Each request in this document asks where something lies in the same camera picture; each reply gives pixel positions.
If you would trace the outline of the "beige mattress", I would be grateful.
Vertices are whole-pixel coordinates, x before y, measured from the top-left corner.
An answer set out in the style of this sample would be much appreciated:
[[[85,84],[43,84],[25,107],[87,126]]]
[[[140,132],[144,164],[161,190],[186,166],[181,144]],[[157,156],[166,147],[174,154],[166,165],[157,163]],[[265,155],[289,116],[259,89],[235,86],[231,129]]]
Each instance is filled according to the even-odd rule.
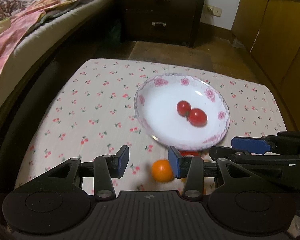
[[[0,74],[0,107],[27,71],[43,55],[46,55],[49,49],[110,2],[111,0],[93,0],[79,5],[23,38],[8,58]]]

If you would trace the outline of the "small round red tomato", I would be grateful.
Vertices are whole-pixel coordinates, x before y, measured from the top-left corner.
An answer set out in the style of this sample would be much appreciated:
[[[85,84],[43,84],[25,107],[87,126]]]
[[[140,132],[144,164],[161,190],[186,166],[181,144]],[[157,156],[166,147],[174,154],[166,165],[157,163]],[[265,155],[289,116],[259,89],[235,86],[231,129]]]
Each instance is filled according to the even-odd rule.
[[[179,101],[177,103],[177,112],[180,116],[187,117],[190,113],[191,105],[187,101]]]

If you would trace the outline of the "orange tangerine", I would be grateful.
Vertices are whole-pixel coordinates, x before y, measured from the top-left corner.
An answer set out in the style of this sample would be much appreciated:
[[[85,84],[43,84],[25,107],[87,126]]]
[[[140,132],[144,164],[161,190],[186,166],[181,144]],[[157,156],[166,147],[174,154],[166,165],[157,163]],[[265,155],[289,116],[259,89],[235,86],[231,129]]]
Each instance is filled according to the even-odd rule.
[[[167,159],[160,159],[153,163],[151,174],[155,181],[168,183],[174,179],[174,173]]]

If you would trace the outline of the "cherry print tablecloth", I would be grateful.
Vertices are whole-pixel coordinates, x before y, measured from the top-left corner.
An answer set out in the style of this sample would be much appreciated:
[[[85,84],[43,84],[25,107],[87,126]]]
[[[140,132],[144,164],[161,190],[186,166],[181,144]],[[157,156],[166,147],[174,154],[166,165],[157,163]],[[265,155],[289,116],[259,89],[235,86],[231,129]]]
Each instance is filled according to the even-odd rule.
[[[130,151],[116,193],[183,189],[174,179],[159,183],[154,162],[168,158],[160,143],[190,150],[230,146],[235,136],[262,137],[286,129],[277,103],[263,85],[213,72],[141,61],[85,62],[50,103],[34,134],[16,186],[70,158],[92,161]]]

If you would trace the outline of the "dark wooden nightstand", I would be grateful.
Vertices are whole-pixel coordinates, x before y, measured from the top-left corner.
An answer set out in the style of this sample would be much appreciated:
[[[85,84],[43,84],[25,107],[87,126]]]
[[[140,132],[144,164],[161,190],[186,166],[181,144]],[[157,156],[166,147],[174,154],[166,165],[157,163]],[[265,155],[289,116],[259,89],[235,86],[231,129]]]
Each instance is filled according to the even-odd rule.
[[[125,38],[193,47],[205,0],[117,0]]]

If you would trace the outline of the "wooden wardrobe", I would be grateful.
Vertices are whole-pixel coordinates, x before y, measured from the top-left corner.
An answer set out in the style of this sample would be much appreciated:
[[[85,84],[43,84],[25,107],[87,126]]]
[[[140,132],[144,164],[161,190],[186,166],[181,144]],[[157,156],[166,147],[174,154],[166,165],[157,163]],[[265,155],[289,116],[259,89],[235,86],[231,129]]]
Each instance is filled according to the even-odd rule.
[[[240,0],[231,29],[300,130],[300,0]]]

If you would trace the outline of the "white floral plate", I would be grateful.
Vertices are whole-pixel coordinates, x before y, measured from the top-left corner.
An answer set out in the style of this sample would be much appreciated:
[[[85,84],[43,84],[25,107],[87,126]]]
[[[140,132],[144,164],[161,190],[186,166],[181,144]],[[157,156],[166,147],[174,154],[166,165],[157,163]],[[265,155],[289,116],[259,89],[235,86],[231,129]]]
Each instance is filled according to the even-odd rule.
[[[146,80],[134,96],[135,115],[157,142],[182,151],[201,151],[218,144],[230,126],[221,94],[185,74],[161,74]]]

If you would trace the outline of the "white wall outlet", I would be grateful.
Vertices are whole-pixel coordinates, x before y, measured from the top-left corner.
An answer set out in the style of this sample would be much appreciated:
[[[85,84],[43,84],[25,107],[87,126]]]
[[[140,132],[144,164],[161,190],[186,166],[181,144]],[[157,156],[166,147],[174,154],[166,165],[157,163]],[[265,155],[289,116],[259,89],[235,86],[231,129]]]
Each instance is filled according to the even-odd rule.
[[[207,5],[206,10],[211,16],[216,16],[216,17],[221,17],[223,11],[221,8],[214,7],[212,5]]]

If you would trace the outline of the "oval red tomato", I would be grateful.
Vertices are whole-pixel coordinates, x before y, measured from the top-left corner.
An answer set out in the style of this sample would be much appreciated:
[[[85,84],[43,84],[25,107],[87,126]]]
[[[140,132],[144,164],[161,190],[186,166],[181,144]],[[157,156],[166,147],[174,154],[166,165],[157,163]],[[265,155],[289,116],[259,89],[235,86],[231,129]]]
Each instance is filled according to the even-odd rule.
[[[187,116],[187,120],[193,126],[203,127],[207,123],[207,115],[199,108],[192,108]]]

